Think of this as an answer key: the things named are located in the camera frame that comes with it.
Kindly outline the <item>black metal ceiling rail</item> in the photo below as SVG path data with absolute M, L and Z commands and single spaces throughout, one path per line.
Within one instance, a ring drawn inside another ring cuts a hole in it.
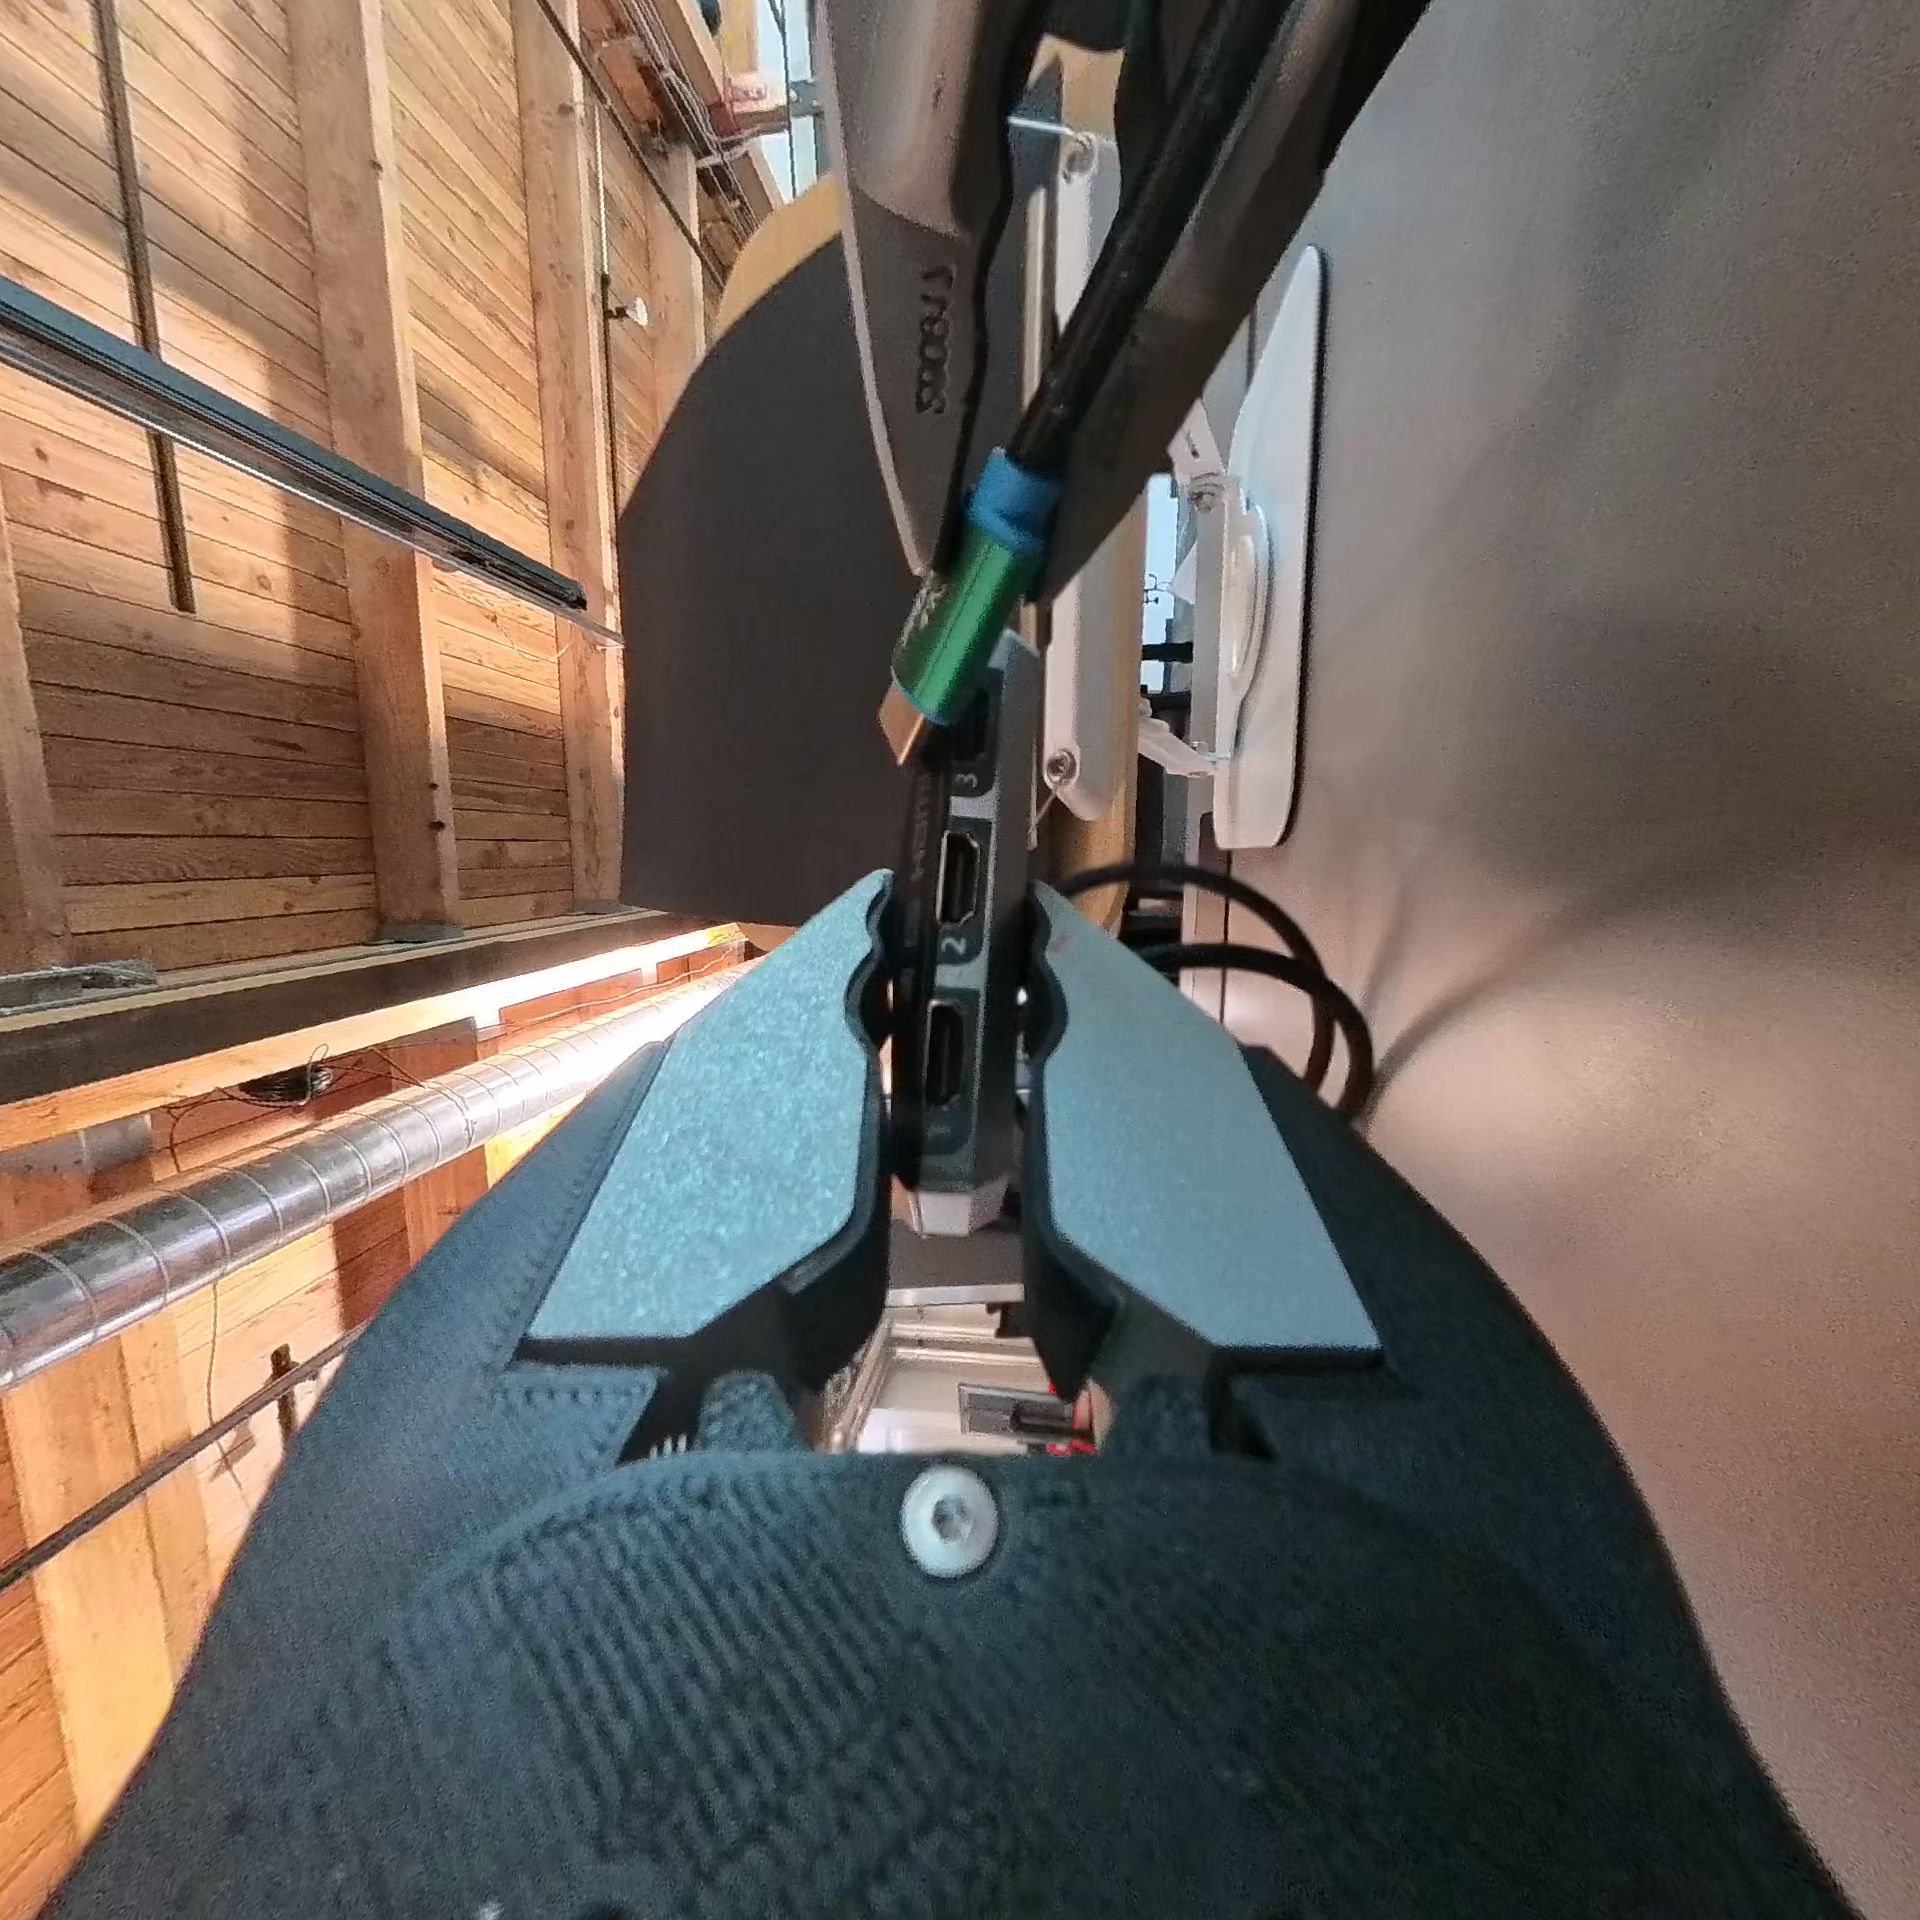
M 623 649 L 623 635 L 588 612 L 580 582 L 12 277 L 2 280 L 2 359 Z

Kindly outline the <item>black display with white stand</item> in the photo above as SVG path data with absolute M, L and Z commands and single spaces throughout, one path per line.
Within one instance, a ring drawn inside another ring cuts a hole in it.
M 876 707 L 918 582 L 876 453 L 839 181 L 743 250 L 618 518 L 623 900 L 795 930 L 899 855 Z

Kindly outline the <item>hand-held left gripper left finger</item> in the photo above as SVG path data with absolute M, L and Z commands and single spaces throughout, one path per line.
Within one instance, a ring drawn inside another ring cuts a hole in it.
M 821 1392 L 878 1326 L 891 1253 L 871 874 L 667 1042 L 522 1338 L 545 1363 Z

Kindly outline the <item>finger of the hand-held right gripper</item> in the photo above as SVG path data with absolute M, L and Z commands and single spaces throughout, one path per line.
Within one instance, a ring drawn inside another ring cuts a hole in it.
M 1121 206 L 1027 410 L 1057 598 L 1161 468 L 1429 1 L 1130 3 Z
M 1038 48 L 1022 1 L 827 1 L 818 74 L 842 198 L 862 386 L 910 572 L 943 566 L 1012 421 L 1019 296 L 1007 120 Z

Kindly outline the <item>black hdmi switch box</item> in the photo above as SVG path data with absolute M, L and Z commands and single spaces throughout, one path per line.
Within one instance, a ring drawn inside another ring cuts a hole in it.
M 921 1235 L 985 1230 L 1021 1165 L 1042 705 L 1042 655 L 1008 630 L 970 710 L 917 772 L 892 1065 L 896 1179 Z

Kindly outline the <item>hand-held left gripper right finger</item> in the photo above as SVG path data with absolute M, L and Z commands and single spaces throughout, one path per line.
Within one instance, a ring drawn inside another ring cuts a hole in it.
M 1368 1372 L 1380 1332 L 1230 1032 L 1030 894 L 1022 1296 L 1059 1390 Z

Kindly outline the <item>black hdmi cable green plugs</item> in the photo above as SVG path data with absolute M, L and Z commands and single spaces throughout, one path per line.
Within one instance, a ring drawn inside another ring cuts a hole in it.
M 1060 3 L 1036 5 L 1036 45 L 1050 32 L 1081 44 L 1107 37 L 1104 19 L 1066 19 Z M 1069 318 L 1093 280 L 1104 241 Z M 972 490 L 964 494 L 948 559 L 921 575 L 921 594 L 896 645 L 878 719 L 895 757 L 905 763 L 930 753 L 930 732 L 948 729 L 966 715 L 1007 618 L 1033 598 L 1046 559 L 1059 484 L 1028 469 L 1028 408 L 1069 318 L 1044 356 L 1008 441 L 988 453 Z

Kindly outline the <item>metal ventilation duct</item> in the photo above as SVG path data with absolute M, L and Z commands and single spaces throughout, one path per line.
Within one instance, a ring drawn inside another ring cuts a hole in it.
M 561 1115 L 640 1051 L 667 1044 L 747 967 L 744 957 L 720 961 L 634 1007 L 442 1072 L 6 1253 L 2 1387 L 12 1392 L 467 1153 Z

